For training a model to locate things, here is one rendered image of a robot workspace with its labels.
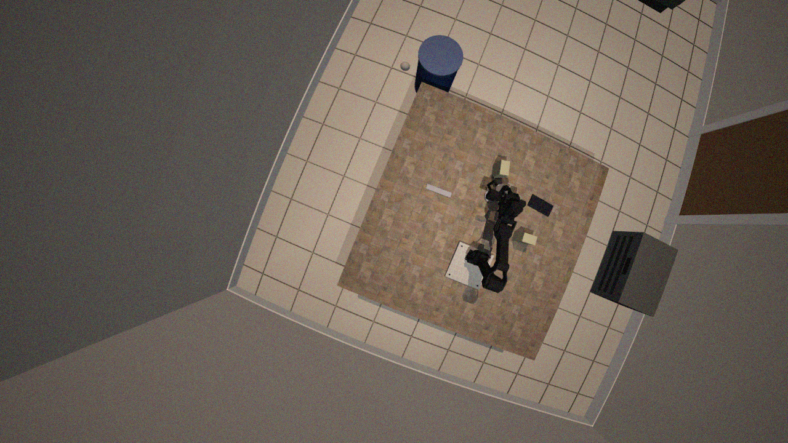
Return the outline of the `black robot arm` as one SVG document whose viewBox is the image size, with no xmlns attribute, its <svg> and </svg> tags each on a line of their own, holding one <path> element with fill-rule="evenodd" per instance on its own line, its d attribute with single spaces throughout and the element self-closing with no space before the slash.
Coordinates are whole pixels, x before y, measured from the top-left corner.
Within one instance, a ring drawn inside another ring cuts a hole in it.
<svg viewBox="0 0 788 443">
<path fill-rule="evenodd" d="M 465 256 L 467 263 L 477 265 L 483 276 L 481 281 L 484 289 L 489 289 L 493 292 L 499 293 L 505 288 L 507 283 L 507 272 L 509 271 L 509 239 L 512 237 L 512 232 L 516 227 L 517 221 L 514 218 L 523 212 L 523 205 L 521 205 L 520 195 L 515 193 L 504 194 L 503 204 L 505 209 L 499 210 L 498 219 L 494 225 L 494 236 L 496 238 L 496 261 L 492 268 L 487 262 L 489 254 L 481 250 L 469 250 Z M 508 207 L 507 207 L 508 206 Z M 511 224 L 512 226 L 508 225 Z M 496 270 L 503 271 L 503 280 L 496 276 L 493 272 Z"/>
</svg>

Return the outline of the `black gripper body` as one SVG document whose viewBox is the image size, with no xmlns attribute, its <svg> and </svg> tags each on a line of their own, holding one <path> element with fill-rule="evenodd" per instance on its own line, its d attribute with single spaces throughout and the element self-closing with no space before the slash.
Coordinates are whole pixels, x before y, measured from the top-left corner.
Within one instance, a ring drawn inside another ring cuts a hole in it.
<svg viewBox="0 0 788 443">
<path fill-rule="evenodd" d="M 498 191 L 496 191 L 495 189 L 490 189 L 489 192 L 487 194 L 485 194 L 485 199 L 491 200 L 492 202 L 494 200 L 500 201 L 497 204 L 499 206 L 499 209 L 497 210 L 497 212 L 499 212 L 499 210 L 505 209 L 505 205 L 503 204 L 503 194 L 498 193 Z M 523 205 L 523 207 L 526 205 L 526 200 L 520 199 L 520 201 L 518 201 L 518 202 L 521 205 Z"/>
</svg>

